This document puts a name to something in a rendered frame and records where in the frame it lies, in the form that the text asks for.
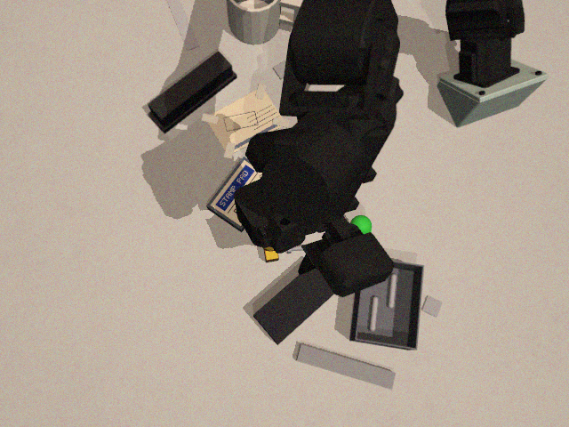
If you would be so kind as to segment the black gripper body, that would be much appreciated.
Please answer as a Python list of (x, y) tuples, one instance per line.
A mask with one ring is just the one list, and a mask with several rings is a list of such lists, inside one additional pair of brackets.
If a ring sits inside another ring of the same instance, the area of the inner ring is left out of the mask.
[[(291, 128), (253, 136), (245, 152), (256, 173), (276, 154), (274, 141)], [(360, 174), (332, 211), (320, 222), (318, 233), (325, 232), (317, 247), (319, 271), (333, 293), (344, 297), (374, 286), (387, 279), (394, 263), (371, 233), (363, 234), (357, 225), (343, 216), (360, 204), (355, 195), (361, 184), (373, 181), (376, 172), (371, 167)]]

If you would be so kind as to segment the grey mug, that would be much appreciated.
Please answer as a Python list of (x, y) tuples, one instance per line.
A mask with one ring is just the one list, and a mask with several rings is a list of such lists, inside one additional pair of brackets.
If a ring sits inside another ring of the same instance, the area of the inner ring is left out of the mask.
[[(280, 23), (293, 26), (302, 0), (226, 0), (228, 23), (233, 35), (247, 44), (264, 44), (279, 30)], [(281, 6), (294, 13), (281, 11)]]

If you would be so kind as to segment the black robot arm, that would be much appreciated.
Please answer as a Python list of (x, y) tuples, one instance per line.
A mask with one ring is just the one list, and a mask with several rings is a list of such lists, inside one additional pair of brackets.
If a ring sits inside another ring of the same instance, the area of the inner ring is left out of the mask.
[[(519, 73), (511, 43), (525, 31), (523, 9), (522, 0), (446, 0), (450, 40), (461, 40), (455, 80), (488, 88)], [(234, 194), (256, 246), (281, 254), (300, 245), (372, 167), (404, 95), (397, 25), (391, 0), (302, 0), (279, 107), (298, 123), (275, 139), (261, 179)], [(307, 84), (345, 86), (305, 92)]]

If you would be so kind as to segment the rubber stamp with olive ball handle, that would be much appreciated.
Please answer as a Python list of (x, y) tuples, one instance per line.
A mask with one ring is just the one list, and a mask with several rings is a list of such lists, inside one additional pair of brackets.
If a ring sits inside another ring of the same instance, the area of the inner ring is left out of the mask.
[[(263, 248), (263, 247), (262, 247)], [(275, 252), (273, 247), (263, 248), (266, 262), (275, 262), (279, 260), (278, 253)]]

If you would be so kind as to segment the cream inspection card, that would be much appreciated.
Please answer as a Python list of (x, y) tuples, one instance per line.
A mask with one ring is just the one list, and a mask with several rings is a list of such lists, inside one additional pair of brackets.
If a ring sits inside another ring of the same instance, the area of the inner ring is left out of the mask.
[(287, 127), (290, 120), (283, 119), (266, 94), (266, 85), (259, 84), (258, 90), (246, 95), (211, 115), (203, 114), (202, 120), (209, 124), (221, 146), (224, 157), (248, 146), (257, 133), (272, 132)]

